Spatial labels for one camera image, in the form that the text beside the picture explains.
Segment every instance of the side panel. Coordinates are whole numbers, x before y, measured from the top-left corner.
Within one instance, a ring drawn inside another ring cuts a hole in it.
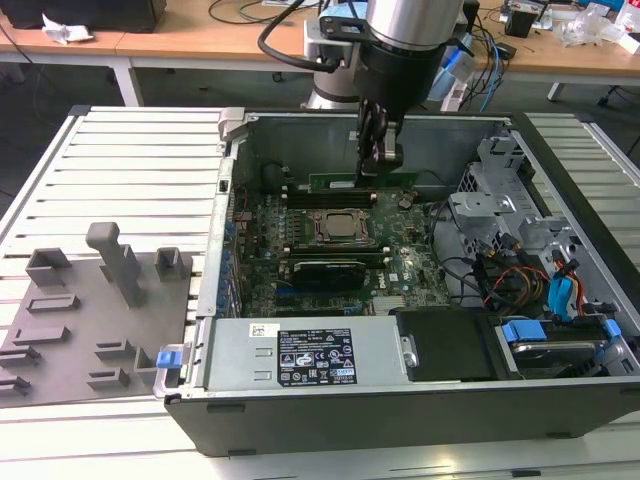
[[[620,384],[193,401],[165,407],[212,457],[582,436],[640,409]]]

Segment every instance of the desk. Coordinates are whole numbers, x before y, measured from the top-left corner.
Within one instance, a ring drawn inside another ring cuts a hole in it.
[[[15,30],[6,18],[0,22],[35,63],[101,65],[114,69],[126,106],[140,106],[142,96],[135,67],[196,68],[212,70],[292,71],[262,53],[256,40],[262,25],[226,25],[212,20],[207,9],[211,0],[167,0],[167,11],[156,33],[131,34],[97,32],[96,40],[62,46],[51,42],[38,30]],[[231,0],[216,9],[224,18],[238,19]],[[482,0],[481,18],[501,0]],[[256,16],[273,14],[272,7],[255,7]],[[291,55],[303,54],[303,20],[313,9],[291,17],[293,26],[278,27],[270,43]],[[618,45],[564,48],[552,32],[531,33],[529,38],[503,37],[504,25],[484,20],[496,38],[518,48],[507,77],[515,81],[619,84],[640,86],[640,57],[629,55]],[[478,68],[486,64],[479,45]],[[0,61],[24,62],[0,35]]]
[[[481,0],[479,15],[497,42],[518,49],[509,66],[507,79],[515,81],[556,82],[549,94],[555,100],[565,83],[592,85],[640,86],[640,56],[630,55],[622,47],[610,42],[601,46],[564,47],[554,32],[532,30],[528,38],[504,35],[504,24],[487,17],[489,9],[501,5],[502,0]],[[479,44],[479,67],[484,68],[486,56]]]

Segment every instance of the blue latch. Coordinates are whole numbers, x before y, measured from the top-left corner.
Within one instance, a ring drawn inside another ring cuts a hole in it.
[[[604,328],[607,330],[609,337],[612,339],[622,335],[622,330],[620,330],[620,326],[618,322],[612,319],[608,319],[604,321]]]
[[[169,370],[182,368],[182,352],[167,350],[158,353],[156,367],[167,368]]]
[[[541,342],[547,339],[539,320],[511,320],[502,326],[507,343]]]

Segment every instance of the power supply label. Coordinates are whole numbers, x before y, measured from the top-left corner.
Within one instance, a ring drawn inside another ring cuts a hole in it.
[[[358,383],[351,329],[280,330],[278,383],[283,387]]]

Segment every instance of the motherboard chip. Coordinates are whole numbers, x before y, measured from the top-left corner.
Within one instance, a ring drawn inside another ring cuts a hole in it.
[[[354,238],[356,235],[356,224],[353,215],[348,213],[327,215],[326,228],[330,238]]]

